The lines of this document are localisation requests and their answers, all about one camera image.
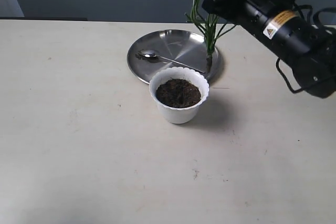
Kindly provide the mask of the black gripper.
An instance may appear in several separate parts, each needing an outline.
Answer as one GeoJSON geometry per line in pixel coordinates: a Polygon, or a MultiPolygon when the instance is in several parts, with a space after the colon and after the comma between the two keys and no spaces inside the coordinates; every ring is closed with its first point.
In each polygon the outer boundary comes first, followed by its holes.
{"type": "Polygon", "coordinates": [[[294,10],[295,0],[204,0],[202,8],[241,26],[278,58],[301,57],[327,47],[330,34],[294,10]]]}

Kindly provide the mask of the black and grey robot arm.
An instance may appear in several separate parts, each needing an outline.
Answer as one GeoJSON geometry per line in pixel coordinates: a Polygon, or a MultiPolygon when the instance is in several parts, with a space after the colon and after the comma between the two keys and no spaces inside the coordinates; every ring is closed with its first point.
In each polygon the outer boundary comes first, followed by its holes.
{"type": "Polygon", "coordinates": [[[335,30],[296,0],[204,0],[203,9],[241,26],[291,68],[299,85],[318,98],[335,92],[335,30]]]}

